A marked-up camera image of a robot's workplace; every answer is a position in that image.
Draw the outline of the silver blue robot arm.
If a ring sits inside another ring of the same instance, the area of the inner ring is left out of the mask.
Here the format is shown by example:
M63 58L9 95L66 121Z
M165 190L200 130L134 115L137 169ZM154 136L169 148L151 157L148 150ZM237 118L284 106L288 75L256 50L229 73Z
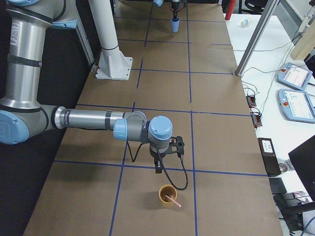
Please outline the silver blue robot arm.
M161 7L163 2L164 2L164 0L153 0L153 3L158 7ZM170 3L171 3L171 11L173 13L172 20L176 20L178 18L177 16L178 16L178 11L179 11L181 1L180 0L171 0Z
M51 129L110 130L118 140L150 145L157 173L172 151L173 126L164 116L148 120L143 112L67 109L42 105L37 90L47 28L74 29L73 0L9 0L12 18L5 96L0 101L0 141L14 145Z

